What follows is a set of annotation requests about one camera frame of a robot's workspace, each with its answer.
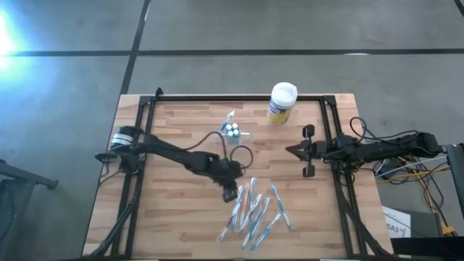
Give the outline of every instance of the white lid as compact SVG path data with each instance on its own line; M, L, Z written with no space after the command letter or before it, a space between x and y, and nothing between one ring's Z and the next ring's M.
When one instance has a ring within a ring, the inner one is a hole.
M271 94L273 101L282 107L290 107L297 101L297 87L291 83L277 83Z

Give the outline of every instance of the plastic container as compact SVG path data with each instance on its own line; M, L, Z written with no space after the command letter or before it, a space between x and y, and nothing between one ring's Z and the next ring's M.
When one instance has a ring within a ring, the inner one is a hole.
M282 125L289 119L291 108L297 102L298 90L291 83L277 83L270 95L268 121Z

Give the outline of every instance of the gray floor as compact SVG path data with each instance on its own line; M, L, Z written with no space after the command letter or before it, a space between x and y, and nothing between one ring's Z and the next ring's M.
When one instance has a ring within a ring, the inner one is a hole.
M0 14L17 50L129 50L142 4L3 0ZM464 17L451 0L155 0L141 43L266 48L464 48ZM79 256L101 170L93 155L108 142L127 61L0 58L0 158L59 179L56 191L35 190L14 260ZM464 55L139 57L129 93L268 94L289 81L302 93L355 93L378 135L417 129L449 144L462 142L463 67ZM451 175L436 179L444 214L464 234ZM417 183L378 188L388 207L428 212Z

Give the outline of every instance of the wooden table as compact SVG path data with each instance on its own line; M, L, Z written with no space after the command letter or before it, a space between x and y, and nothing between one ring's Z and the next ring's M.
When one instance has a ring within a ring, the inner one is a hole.
M349 120L358 116L353 94L335 94L342 129L354 135ZM135 123L139 95L121 96L113 130ZM270 208L261 231L278 211L270 185L277 187L294 229L288 231L279 220L272 232L254 251L241 250L243 236L227 233L222 243L215 240L225 225L234 204L225 204L222 189L208 178L192 175L178 163L150 155L147 161L141 203L138 211L133 258L337 258L345 257L334 180L329 165L313 161L314 178L303 178L304 163L285 151L299 143L302 127L315 126L313 141L325 140L319 104L298 101L287 124L269 125L268 103L264 101L159 101L156 104L152 133L179 147L198 142L218 128L225 116L235 110L232 122L254 134L247 146L254 152L254 163L239 184L257 177L257 190L271 197ZM331 120L331 129L335 130ZM221 154L216 138L197 150ZM238 150L235 160L247 164L248 152ZM110 172L117 164L110 166ZM123 175L116 175L98 190L84 254L98 246L114 225L120 201ZM387 251L392 252L376 182L370 171L356 173L355 191L361 219ZM350 226L353 244L355 233ZM125 236L121 241L125 246Z

